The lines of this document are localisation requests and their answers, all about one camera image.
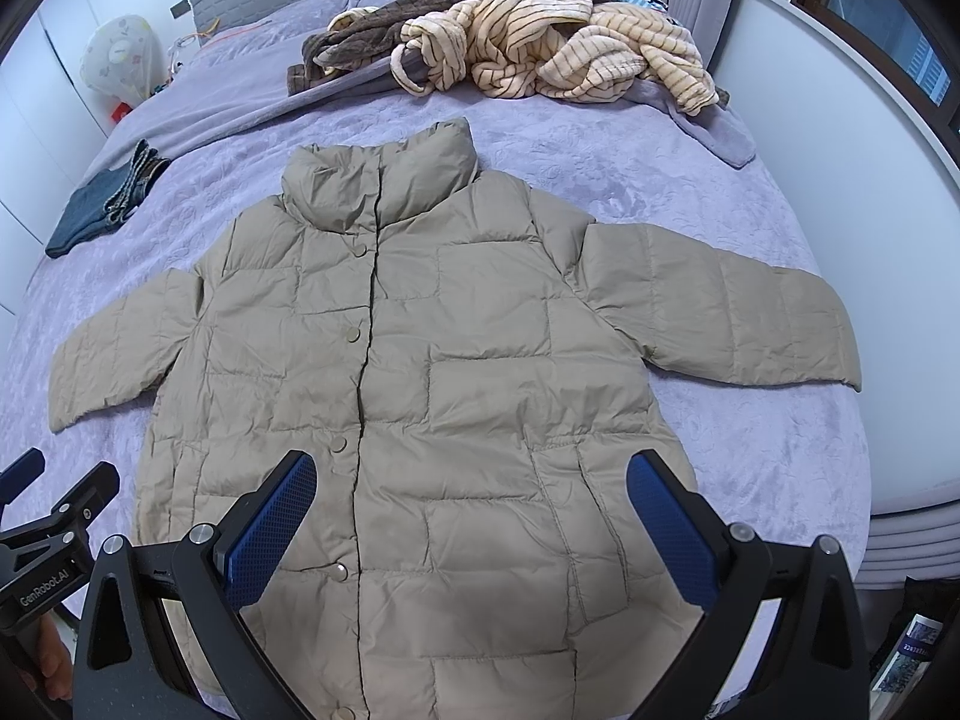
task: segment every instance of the window glass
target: window glass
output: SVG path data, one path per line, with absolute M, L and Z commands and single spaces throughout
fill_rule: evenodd
M 827 7 L 876 43 L 939 105 L 950 79 L 899 0 L 827 0 Z

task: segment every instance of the wooden window frame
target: wooden window frame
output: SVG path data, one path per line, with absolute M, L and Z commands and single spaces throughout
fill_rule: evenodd
M 879 70 L 885 79 L 896 87 L 896 90 L 906 98 L 907 102 L 920 114 L 930 129 L 943 144 L 954 162 L 960 165 L 960 69 L 957 67 L 958 57 L 951 57 L 944 51 L 942 45 L 923 19 L 918 18 L 917 12 L 910 6 L 910 2 L 899 0 L 906 12 L 915 20 L 923 33 L 923 37 L 930 43 L 936 52 L 937 58 L 943 63 L 947 71 L 950 85 L 940 105 L 933 103 L 920 85 L 906 74 L 890 55 L 882 50 L 870 38 L 864 35 L 851 23 L 837 16 L 827 7 L 824 0 L 793 0 L 793 4 L 803 12 L 813 16 L 837 37 L 850 45 L 862 57 Z

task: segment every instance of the red object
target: red object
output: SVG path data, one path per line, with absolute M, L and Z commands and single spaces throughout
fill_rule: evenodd
M 120 103 L 116 108 L 114 108 L 113 113 L 110 114 L 110 118 L 113 119 L 114 124 L 118 124 L 120 119 L 123 119 L 123 117 L 130 113 L 131 110 L 133 110 L 133 108 L 131 108 L 130 105 L 127 105 L 126 103 Z

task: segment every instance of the human hand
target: human hand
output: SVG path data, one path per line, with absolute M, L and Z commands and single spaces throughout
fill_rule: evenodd
M 73 662 L 70 653 L 56 630 L 52 615 L 40 618 L 40 634 L 37 637 L 37 659 L 40 660 L 40 673 L 44 677 L 47 695 L 55 699 L 68 700 L 73 696 Z M 37 689 L 37 681 L 30 674 L 21 671 L 27 688 Z

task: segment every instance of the blue denim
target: blue denim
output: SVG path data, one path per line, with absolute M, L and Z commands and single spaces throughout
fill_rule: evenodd
M 98 172 L 71 194 L 50 236 L 47 256 L 62 257 L 81 242 L 119 229 L 169 164 L 170 160 L 157 157 L 155 148 L 140 141 L 126 165 Z

